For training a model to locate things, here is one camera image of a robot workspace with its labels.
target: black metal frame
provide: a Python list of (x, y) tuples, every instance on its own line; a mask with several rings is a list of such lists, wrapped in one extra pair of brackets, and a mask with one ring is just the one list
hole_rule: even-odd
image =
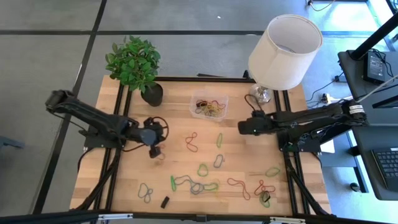
[[(85, 70), (88, 64), (88, 61), (90, 59), (90, 54), (93, 49), (93, 44), (96, 39), (97, 35), (262, 35), (264, 32), (263, 30), (98, 30), (100, 26), (100, 22), (104, 13), (104, 9), (106, 7), (107, 0), (101, 0), (101, 4), (98, 9), (98, 14), (95, 19), (94, 26), (92, 30), (0, 30), (0, 35), (89, 35), (90, 38), (88, 40), (88, 44), (86, 46), (85, 53), (83, 55), (83, 59), (81, 61), (81, 68), (79, 69), (78, 75), (76, 77), (76, 82), (73, 86), (73, 93), (77, 96), (81, 87), (81, 83), (83, 81), (84, 75), (85, 75)], [(371, 10), (372, 13), (374, 11), (371, 8), (371, 5), (368, 4), (369, 10)], [(322, 34), (324, 36), (368, 36), (371, 35), (373, 32), (370, 31), (322, 31)], [(386, 40), (387, 46), (390, 48), (392, 44), (389, 44), (389, 39)], [(243, 82), (243, 83), (253, 83), (254, 81), (251, 79), (246, 78), (175, 78), (175, 77), (158, 77), (158, 81), (184, 81), (184, 82)], [(117, 113), (116, 108), (119, 110), (120, 103), (121, 103), (121, 91), (122, 88), (119, 88), (118, 92), (118, 97), (116, 100), (116, 105), (115, 105), (115, 110), (114, 112)], [(280, 110), (280, 102), (279, 102), (279, 95), (275, 95), (275, 103), (277, 105), (277, 108)], [(50, 188), (50, 184), (52, 181), (52, 177), (54, 175), (58, 159), (60, 157), (60, 153), (62, 150), (63, 142), (66, 137), (66, 133), (68, 130), (68, 125), (70, 122), (71, 117), (66, 115), (65, 119), (62, 121), (60, 128), (58, 130), (58, 133), (56, 135), (56, 139), (54, 141), (53, 147), (52, 147), (52, 152), (49, 157), (49, 162), (48, 165), (45, 168), (45, 175), (44, 178), (42, 179), (39, 187), (39, 193), (37, 195), (36, 201), (34, 203), (33, 207), (33, 214), (40, 214), (42, 212), (45, 199), (47, 197), (47, 193)], [(103, 161), (103, 167), (101, 174), (103, 174), (104, 168), (107, 167), (109, 163), (109, 158), (111, 155), (111, 149), (106, 149), (105, 150), (105, 157)], [(299, 156), (295, 156), (295, 161), (296, 161), (296, 166), (297, 164), (300, 165), (300, 167), (297, 167), (297, 172), (302, 173), (301, 170), (301, 163), (300, 163), (300, 158)], [(291, 195), (291, 202), (292, 202), (292, 211), (297, 211), (297, 203), (295, 200), (295, 194), (291, 194), (292, 192), (294, 193), (294, 186), (293, 183), (289, 184), (289, 192)], [(95, 200), (95, 207), (99, 207), (100, 205), (100, 200), (101, 200), (101, 194), (96, 198)], [(111, 202), (107, 203), (107, 207), (110, 208)]]

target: plastic container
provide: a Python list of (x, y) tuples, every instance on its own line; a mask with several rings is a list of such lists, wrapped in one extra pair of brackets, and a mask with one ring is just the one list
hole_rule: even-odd
[[(208, 115), (205, 115), (205, 111), (201, 107), (197, 107), (197, 103), (201, 101), (210, 102), (221, 111), (217, 115), (209, 116), (209, 112), (206, 112)], [(228, 111), (228, 96), (208, 90), (196, 90), (192, 95), (189, 110), (194, 118), (220, 122), (225, 118)]]

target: desk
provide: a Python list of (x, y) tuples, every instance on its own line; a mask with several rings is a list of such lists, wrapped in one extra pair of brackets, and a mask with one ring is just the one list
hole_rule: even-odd
[[(386, 52), (386, 58), (389, 58), (390, 52)], [(349, 88), (354, 98), (358, 98), (370, 92), (375, 85), (366, 82), (361, 78), (363, 72), (363, 61), (351, 60), (346, 52), (338, 54), (341, 67), (346, 75)], [(392, 65), (392, 70), (397, 71), (398, 65)], [(391, 119), (397, 120), (397, 109), (373, 109), (371, 105), (375, 101), (385, 100), (397, 94), (398, 87), (389, 90), (375, 93), (369, 98), (361, 102), (364, 106), (365, 112), (370, 119), (369, 122), (373, 124), (378, 121), (388, 122)], [(398, 127), (353, 127), (352, 128), (355, 140), (358, 144), (359, 153), (363, 159), (366, 171), (373, 187), (374, 194), (379, 200), (398, 200), (398, 192), (386, 189), (384, 182), (381, 179), (380, 172), (377, 168), (376, 162), (371, 154), (372, 149), (379, 149), (383, 147), (397, 147), (398, 146)]]
[[(150, 159), (148, 149), (124, 152), (121, 156), (116, 186), (113, 195), (112, 211), (148, 212), (148, 213), (193, 213), (224, 215), (292, 215), (285, 166), (282, 153), (278, 150), (276, 135), (243, 136), (238, 132), (238, 121), (246, 120), (251, 108), (244, 101), (252, 83), (215, 83), (215, 82), (158, 82), (164, 89), (163, 103), (156, 108), (145, 103), (139, 92), (135, 91), (129, 109), (129, 117), (143, 122), (148, 116), (161, 116), (169, 123), (170, 135), (162, 144), (165, 160)], [(112, 113), (119, 83), (108, 76), (103, 79), (96, 107)], [(192, 118), (188, 107), (195, 90), (213, 90), (229, 96), (228, 114), (224, 121), (215, 123)], [(305, 110), (305, 98), (302, 86), (289, 91), (292, 111)], [(275, 103), (262, 106), (266, 113), (275, 111)], [(186, 148), (185, 138), (197, 132), (198, 137), (192, 143), (198, 146), (194, 153)], [(219, 133), (223, 133), (221, 149), (216, 146)], [(128, 142), (126, 149), (136, 143)], [(221, 168), (213, 167), (217, 154), (223, 154), (225, 162)], [(315, 200), (326, 211), (330, 205), (323, 181), (319, 161), (312, 155), (301, 153), (305, 183)], [(98, 181), (104, 149), (94, 149), (82, 160), (76, 180), (71, 208), (77, 207), (91, 192)], [(208, 166), (208, 176), (199, 177), (197, 170), (204, 163)], [(275, 177), (266, 177), (265, 171), (278, 167), (280, 173)], [(170, 176), (190, 175), (196, 182), (209, 183), (219, 181), (217, 192), (202, 192), (192, 195), (189, 184), (179, 185), (173, 192)], [(243, 180), (251, 199), (243, 199), (242, 188), (230, 186), (228, 178)], [(264, 208), (259, 203), (254, 190), (259, 181), (274, 185), (276, 191), (271, 193), (271, 206)], [(145, 182), (154, 189), (150, 203), (144, 203), (137, 196), (139, 186)], [(104, 188), (101, 208), (107, 195)], [(299, 211), (302, 212), (300, 193), (296, 188)], [(160, 207), (165, 196), (170, 202), (165, 209)]]

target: table lamp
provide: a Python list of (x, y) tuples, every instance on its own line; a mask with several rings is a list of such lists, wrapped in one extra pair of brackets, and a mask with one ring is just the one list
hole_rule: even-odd
[(249, 57), (249, 74), (256, 81), (250, 94), (265, 103), (271, 99), (268, 89), (297, 86), (322, 42), (319, 28), (302, 16), (281, 15), (271, 20)]

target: wooden tabletop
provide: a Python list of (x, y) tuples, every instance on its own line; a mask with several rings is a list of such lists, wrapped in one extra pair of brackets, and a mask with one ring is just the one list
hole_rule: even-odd
[[(159, 107), (151, 107), (143, 101), (139, 92), (135, 91), (129, 117), (138, 120), (141, 124), (148, 116), (160, 116), (168, 122), (170, 134), (167, 140), (162, 142), (165, 159), (162, 161), (151, 159), (148, 147), (122, 153), (112, 203), (113, 211), (225, 215), (292, 214), (283, 155), (278, 150), (276, 135), (244, 136), (238, 132), (238, 121), (244, 121), (251, 116), (252, 109), (246, 104), (244, 95), (248, 93), (252, 84), (212, 82), (159, 82), (159, 84), (164, 89), (163, 103)], [(96, 107), (112, 113), (118, 87), (117, 81), (105, 76)], [(189, 112), (191, 95), (195, 90), (202, 89), (229, 96), (228, 114), (225, 120), (216, 123), (192, 117)], [(123, 111), (126, 92), (127, 88), (124, 90), (120, 111)], [(301, 85), (289, 90), (289, 98), (292, 111), (307, 109)], [(262, 109), (266, 113), (274, 112), (274, 99), (264, 104)], [(191, 136), (193, 132), (197, 133), (197, 138), (192, 144), (198, 146), (198, 152), (189, 151), (185, 142), (185, 138)], [(223, 141), (221, 148), (217, 148), (216, 141), (220, 133), (223, 135)], [(134, 142), (128, 142), (126, 149), (136, 145)], [(224, 162), (220, 168), (215, 168), (213, 163), (218, 154), (223, 155)], [(330, 212), (319, 161), (309, 153), (300, 155), (306, 186), (323, 209)], [(96, 185), (103, 156), (104, 149), (99, 148), (92, 150), (82, 160), (71, 208), (79, 206)], [(197, 174), (200, 164), (205, 164), (208, 168), (206, 177)], [(272, 167), (277, 167), (280, 172), (275, 177), (266, 177), (266, 171)], [(178, 185), (177, 190), (173, 192), (171, 175), (174, 177), (189, 175), (193, 181), (201, 184), (216, 182), (219, 188), (217, 191), (204, 191), (193, 195), (190, 193), (190, 184), (185, 182)], [(244, 199), (243, 188), (240, 185), (227, 184), (229, 178), (242, 180), (251, 199)], [(275, 187), (275, 192), (271, 193), (269, 208), (261, 205), (259, 196), (254, 194), (260, 180), (264, 181), (264, 185)], [(142, 183), (153, 189), (149, 203), (138, 197)], [(106, 186), (101, 208), (104, 207), (107, 192)], [(299, 211), (302, 212), (297, 186), (296, 194)], [(160, 204), (166, 196), (170, 201), (163, 209)]]

